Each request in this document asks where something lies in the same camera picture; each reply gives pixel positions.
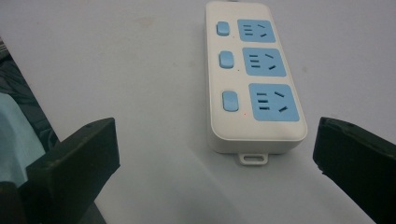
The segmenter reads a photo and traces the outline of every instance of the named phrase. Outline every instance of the white table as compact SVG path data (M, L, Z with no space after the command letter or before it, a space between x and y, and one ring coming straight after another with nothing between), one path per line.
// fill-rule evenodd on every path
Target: white table
M322 116L396 142L396 2L263 1L308 124L263 167L206 143L206 2L0 2L0 36L60 139L116 119L107 223L373 223L312 153Z

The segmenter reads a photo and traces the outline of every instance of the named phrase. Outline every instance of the blue outlet panel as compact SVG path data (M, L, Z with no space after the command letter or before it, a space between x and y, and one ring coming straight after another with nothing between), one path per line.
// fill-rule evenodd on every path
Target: blue outlet panel
M242 41L262 43L276 41L269 21L238 20L238 30Z
M288 85L252 83L248 87L254 119L259 121L300 119Z
M243 48L247 74L261 77L285 77L286 70L277 49Z

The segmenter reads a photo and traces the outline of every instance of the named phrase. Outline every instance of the white power strip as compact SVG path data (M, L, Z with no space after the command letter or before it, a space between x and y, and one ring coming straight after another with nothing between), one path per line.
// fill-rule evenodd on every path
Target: white power strip
M208 3L205 42L209 145L244 165L296 147L307 128L269 8Z

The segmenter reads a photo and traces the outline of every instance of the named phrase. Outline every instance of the blue switch button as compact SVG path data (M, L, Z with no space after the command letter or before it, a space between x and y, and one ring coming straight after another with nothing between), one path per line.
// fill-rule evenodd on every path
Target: blue switch button
M219 55L220 67L233 68L233 54L230 51L222 51Z
M235 112L239 109L238 96L234 91L223 92L223 108L229 112Z
M217 25L218 35L226 36L230 34L230 26L227 21L219 21Z

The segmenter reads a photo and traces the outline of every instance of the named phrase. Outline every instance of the dark object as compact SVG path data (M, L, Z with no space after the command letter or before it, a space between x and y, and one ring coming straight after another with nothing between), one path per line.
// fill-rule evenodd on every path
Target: dark object
M27 223L78 223L119 167L115 120L82 127L26 168L19 194Z
M3 224L26 223L17 186L11 182L0 182L0 222Z
M321 118L314 161L376 223L396 223L396 146L362 128Z
M52 130L20 69L10 56L0 62L0 92L10 95L17 102L33 130L35 130L44 150L47 152L53 149L58 142L58 137Z

